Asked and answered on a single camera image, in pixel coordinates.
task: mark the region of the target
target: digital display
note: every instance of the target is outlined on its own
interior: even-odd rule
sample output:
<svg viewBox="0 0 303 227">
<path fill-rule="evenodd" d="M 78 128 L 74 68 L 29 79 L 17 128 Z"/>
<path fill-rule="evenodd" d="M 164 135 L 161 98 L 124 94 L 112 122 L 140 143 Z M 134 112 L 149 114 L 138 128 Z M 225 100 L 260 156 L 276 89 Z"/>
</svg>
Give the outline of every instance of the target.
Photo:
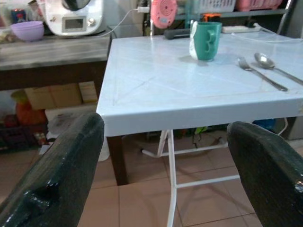
<svg viewBox="0 0 303 227">
<path fill-rule="evenodd" d="M 83 28 L 83 19 L 65 20 L 65 29 L 69 28 Z"/>
</svg>

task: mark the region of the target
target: mug handle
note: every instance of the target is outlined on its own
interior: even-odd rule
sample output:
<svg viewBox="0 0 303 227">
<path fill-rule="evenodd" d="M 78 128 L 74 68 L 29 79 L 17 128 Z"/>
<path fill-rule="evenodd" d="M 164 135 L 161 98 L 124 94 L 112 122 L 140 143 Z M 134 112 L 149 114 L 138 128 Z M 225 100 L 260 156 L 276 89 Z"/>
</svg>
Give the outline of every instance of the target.
<svg viewBox="0 0 303 227">
<path fill-rule="evenodd" d="M 214 52 L 214 42 L 216 40 L 216 33 L 214 30 L 208 30 L 209 39 L 206 41 L 206 44 L 208 46 L 207 53 Z"/>
</svg>

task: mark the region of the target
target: spoon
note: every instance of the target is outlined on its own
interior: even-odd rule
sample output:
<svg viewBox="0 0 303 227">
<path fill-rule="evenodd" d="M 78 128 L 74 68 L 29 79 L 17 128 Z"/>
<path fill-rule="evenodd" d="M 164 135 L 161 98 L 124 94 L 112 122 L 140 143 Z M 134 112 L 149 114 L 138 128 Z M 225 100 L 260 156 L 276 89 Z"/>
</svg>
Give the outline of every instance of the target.
<svg viewBox="0 0 303 227">
<path fill-rule="evenodd" d="M 288 77 L 288 78 L 292 79 L 293 81 L 303 85 L 303 80 L 289 74 L 288 72 L 285 72 L 281 69 L 276 68 L 275 63 L 269 57 L 267 57 L 265 54 L 255 53 L 255 59 L 261 67 L 263 67 L 267 70 L 279 71 L 279 72 L 283 73 L 286 77 Z"/>
<path fill-rule="evenodd" d="M 271 84 L 272 86 L 274 86 L 275 88 L 277 88 L 280 91 L 288 91 L 287 88 L 285 88 L 284 86 L 274 82 L 273 80 L 271 80 L 270 78 L 268 78 L 267 76 L 263 75 L 262 73 L 260 73 L 259 71 L 255 70 L 254 68 L 250 67 L 245 58 L 243 57 L 239 57 L 238 58 L 238 63 L 240 68 L 246 70 L 246 71 L 251 71 L 251 72 L 255 72 L 257 73 L 259 76 L 261 76 L 262 79 L 264 79 L 267 83 Z"/>
</svg>

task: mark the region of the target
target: pink basket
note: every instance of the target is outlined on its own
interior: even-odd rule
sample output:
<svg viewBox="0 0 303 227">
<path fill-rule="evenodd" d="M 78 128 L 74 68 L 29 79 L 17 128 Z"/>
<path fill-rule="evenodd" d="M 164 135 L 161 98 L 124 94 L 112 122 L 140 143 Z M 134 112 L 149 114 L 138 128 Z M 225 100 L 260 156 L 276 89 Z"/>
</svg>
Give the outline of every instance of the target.
<svg viewBox="0 0 303 227">
<path fill-rule="evenodd" d="M 250 11 L 254 9 L 277 9 L 283 0 L 237 0 L 238 11 Z"/>
</svg>

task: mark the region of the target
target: green mug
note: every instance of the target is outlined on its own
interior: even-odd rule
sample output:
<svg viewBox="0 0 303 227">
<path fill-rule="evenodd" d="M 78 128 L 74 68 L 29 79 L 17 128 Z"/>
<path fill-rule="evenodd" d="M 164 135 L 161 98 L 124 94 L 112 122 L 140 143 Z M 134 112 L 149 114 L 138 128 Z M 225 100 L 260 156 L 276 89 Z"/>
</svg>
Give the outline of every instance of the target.
<svg viewBox="0 0 303 227">
<path fill-rule="evenodd" d="M 212 60 L 218 51 L 222 23 L 192 22 L 190 24 L 189 53 L 194 59 Z"/>
</svg>

